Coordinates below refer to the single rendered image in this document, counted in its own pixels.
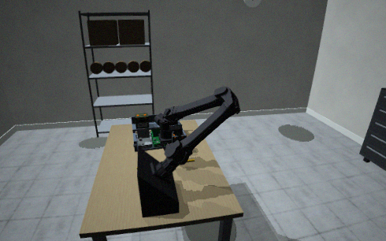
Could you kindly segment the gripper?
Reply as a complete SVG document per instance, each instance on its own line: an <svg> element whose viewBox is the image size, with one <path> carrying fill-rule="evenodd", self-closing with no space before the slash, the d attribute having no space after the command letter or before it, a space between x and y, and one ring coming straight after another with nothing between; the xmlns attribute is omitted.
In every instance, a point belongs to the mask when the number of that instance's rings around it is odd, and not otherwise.
<svg viewBox="0 0 386 241"><path fill-rule="evenodd" d="M164 147L164 143L167 143L167 146L172 143L172 139L166 139L165 138L165 132L167 132L168 130L165 130L165 131L162 131L160 129L160 134L158 134L158 138L159 138L159 141L161 143L161 146L163 147L163 149L165 150L165 147Z"/></svg>

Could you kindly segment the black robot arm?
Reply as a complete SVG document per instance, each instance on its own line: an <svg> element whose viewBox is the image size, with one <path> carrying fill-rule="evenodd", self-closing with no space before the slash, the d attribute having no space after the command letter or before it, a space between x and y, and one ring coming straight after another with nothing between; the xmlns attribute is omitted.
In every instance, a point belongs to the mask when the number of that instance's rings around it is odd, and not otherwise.
<svg viewBox="0 0 386 241"><path fill-rule="evenodd" d="M159 113L155 116L154 122L160 126L160 129L162 131L168 130L165 132L165 138L171 139L172 133L181 137L183 129L181 126L169 127L170 121L175 124L176 121L183 117L220 106L215 113L198 126L188 137L181 141L177 140L174 143L170 143L165 148L166 159L159 164L154 162L150 164L154 176L168 184L172 183L170 176L177 166L184 165L187 162L188 158L192 155L191 151L230 116L240 112L238 98L229 87L215 89L214 95L183 106L170 107L165 110L164 114Z"/></svg>

